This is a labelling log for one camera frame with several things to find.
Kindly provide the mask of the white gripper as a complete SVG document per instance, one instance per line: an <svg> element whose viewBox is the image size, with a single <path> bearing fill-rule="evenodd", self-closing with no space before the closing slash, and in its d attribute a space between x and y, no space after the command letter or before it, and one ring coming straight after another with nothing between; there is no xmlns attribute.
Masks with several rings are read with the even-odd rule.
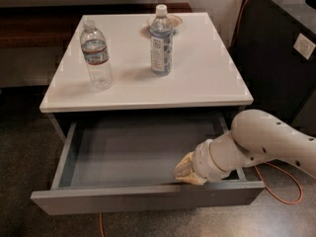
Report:
<svg viewBox="0 0 316 237"><path fill-rule="evenodd" d="M202 186L206 182L219 182L230 173L221 170L212 160L208 139L199 144L195 152L189 152L175 167L174 177L183 183Z"/></svg>

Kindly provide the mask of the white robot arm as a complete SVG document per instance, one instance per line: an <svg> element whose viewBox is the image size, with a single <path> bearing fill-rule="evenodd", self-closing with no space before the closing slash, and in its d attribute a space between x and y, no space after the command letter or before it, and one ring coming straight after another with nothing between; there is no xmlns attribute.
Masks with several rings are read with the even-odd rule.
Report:
<svg viewBox="0 0 316 237"><path fill-rule="evenodd" d="M278 159L316 177L316 140L259 110L239 113L231 129L188 153L174 170L181 182L202 185L239 168Z"/></svg>

